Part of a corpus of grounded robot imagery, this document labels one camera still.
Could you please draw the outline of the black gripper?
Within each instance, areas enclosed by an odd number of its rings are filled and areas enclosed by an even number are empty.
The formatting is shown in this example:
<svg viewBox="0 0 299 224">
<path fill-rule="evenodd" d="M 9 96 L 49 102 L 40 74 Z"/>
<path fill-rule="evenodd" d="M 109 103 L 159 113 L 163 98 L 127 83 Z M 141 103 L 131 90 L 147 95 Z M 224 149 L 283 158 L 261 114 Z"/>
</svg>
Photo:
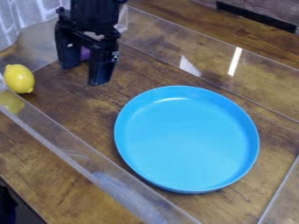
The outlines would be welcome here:
<svg viewBox="0 0 299 224">
<path fill-rule="evenodd" d="M 56 9 L 55 42 L 60 66 L 72 69 L 80 65 L 80 32 L 93 32 L 104 38 L 89 48 L 88 84 L 109 82 L 119 59 L 120 32 L 115 25 L 120 6 L 127 0 L 69 0 L 69 8 Z"/>
</svg>

